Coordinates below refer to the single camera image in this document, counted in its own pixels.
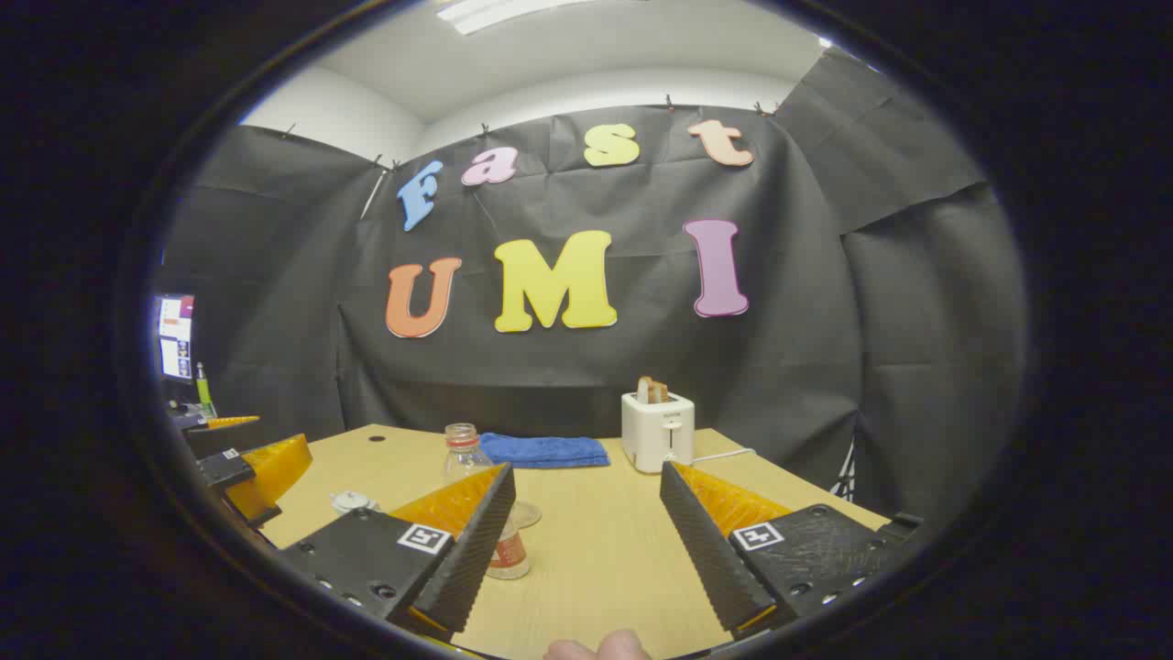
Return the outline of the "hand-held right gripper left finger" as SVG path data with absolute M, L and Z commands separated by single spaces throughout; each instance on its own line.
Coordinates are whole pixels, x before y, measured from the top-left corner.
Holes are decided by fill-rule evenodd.
M 343 513 L 280 554 L 353 610 L 448 642 L 466 627 L 515 499 L 504 463 L 391 513 Z

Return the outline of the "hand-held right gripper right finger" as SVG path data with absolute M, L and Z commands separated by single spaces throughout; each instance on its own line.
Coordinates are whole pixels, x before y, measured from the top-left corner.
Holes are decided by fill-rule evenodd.
M 659 497 L 718 622 L 735 640 L 811 617 L 872 580 L 922 525 L 872 530 L 828 504 L 788 510 L 667 461 Z

